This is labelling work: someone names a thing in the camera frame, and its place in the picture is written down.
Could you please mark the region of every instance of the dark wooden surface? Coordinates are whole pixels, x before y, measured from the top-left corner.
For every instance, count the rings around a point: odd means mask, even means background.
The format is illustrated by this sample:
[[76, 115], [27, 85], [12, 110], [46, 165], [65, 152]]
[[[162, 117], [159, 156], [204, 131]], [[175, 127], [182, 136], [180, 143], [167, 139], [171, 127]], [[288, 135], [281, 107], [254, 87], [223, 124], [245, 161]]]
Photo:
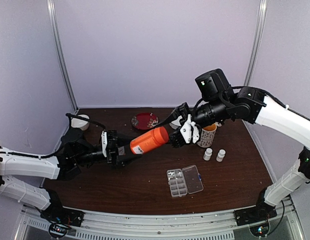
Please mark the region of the dark wooden surface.
[[[170, 108], [82, 109], [81, 114], [99, 121], [107, 129], [138, 136], [130, 120], [140, 112], [153, 112], [164, 119]], [[91, 125], [85, 134], [96, 144], [100, 128]], [[45, 188], [56, 190], [67, 207], [118, 214], [166, 215], [205, 213], [254, 205], [258, 193], [271, 184], [263, 161], [242, 121], [226, 121], [217, 129], [211, 146], [213, 156], [203, 160], [205, 149], [187, 145], [162, 146], [121, 169], [106, 163], [82, 169], [72, 181], [46, 180]], [[215, 160], [226, 150], [223, 162]], [[172, 198], [166, 171], [196, 165], [204, 190]]]

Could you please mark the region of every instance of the patterned mug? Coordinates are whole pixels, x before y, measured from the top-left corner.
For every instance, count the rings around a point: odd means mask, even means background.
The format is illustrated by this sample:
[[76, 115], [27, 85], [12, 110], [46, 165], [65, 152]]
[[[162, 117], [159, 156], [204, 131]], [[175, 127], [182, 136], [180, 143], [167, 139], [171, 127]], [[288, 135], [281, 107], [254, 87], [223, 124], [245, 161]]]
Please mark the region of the patterned mug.
[[209, 148], [214, 140], [216, 133], [217, 125], [206, 126], [201, 130], [200, 140], [197, 142], [197, 145], [202, 148]]

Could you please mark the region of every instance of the small white bottle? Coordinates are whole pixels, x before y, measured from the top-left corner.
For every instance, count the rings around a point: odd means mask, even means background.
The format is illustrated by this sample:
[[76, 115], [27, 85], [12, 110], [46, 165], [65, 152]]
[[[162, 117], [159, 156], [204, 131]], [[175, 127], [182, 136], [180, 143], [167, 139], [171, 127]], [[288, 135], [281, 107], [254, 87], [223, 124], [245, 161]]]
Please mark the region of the small white bottle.
[[211, 155], [213, 154], [213, 149], [207, 148], [204, 154], [204, 160], [208, 161], [210, 160]]
[[217, 162], [221, 162], [223, 161], [223, 158], [225, 157], [226, 151], [224, 149], [219, 150], [218, 154], [217, 154]]

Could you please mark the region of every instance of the plastic pill organizer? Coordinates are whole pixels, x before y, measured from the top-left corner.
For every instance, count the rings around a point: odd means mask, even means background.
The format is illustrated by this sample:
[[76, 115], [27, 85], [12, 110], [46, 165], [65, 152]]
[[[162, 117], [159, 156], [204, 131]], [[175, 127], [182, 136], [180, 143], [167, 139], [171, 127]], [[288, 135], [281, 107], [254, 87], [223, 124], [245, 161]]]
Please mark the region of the plastic pill organizer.
[[196, 165], [167, 171], [170, 193], [174, 197], [182, 197], [204, 190]]

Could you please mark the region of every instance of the wire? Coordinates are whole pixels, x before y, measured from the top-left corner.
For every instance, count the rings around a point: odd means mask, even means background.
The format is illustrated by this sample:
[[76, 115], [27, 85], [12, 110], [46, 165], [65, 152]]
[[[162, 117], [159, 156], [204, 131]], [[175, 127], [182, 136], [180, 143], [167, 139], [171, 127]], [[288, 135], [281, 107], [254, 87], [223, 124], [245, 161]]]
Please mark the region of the wire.
[[102, 127], [104, 130], [106, 130], [106, 126], [105, 126], [105, 125], [103, 125], [103, 124], [100, 123], [100, 122], [90, 120], [89, 118], [85, 118], [85, 117], [82, 117], [82, 116], [73, 115], [73, 114], [71, 114], [71, 113], [66, 113], [66, 116], [67, 116], [67, 117], [74, 118], [74, 119], [84, 120], [84, 121], [86, 121], [86, 122], [89, 122], [89, 123], [95, 124], [95, 125], [97, 125], [97, 126], [100, 126], [100, 127]]
[[11, 152], [5, 152], [5, 151], [0, 151], [0, 154], [10, 154], [10, 155], [14, 155], [14, 156], [21, 156], [21, 157], [28, 157], [28, 158], [35, 158], [35, 159], [47, 159], [47, 158], [50, 158], [50, 157], [53, 157], [54, 155], [56, 155], [57, 153], [59, 153], [61, 151], [61, 149], [63, 149], [63, 145], [61, 145], [57, 151], [49, 154], [49, 155], [43, 155], [43, 156], [40, 156], [40, 155], [32, 155], [32, 154], [26, 154], [26, 153], [22, 153], [22, 152], [14, 152], [14, 151], [11, 151]]
[[193, 120], [195, 118], [195, 114], [196, 114], [196, 110], [198, 108], [198, 105], [203, 101], [203, 99], [201, 98], [200, 100], [197, 101], [197, 103], [195, 104], [193, 111], [191, 112], [191, 119]]
[[281, 221], [282, 221], [283, 218], [284, 218], [284, 214], [285, 214], [285, 205], [284, 205], [283, 200], [281, 201], [281, 204], [283, 205], [283, 213], [282, 213], [282, 215], [281, 215], [281, 218], [280, 218], [279, 222], [277, 223], [276, 227], [274, 227], [274, 229], [273, 229], [270, 233], [268, 233], [267, 236], [271, 235], [271, 234], [278, 228], [278, 226], [280, 225]]

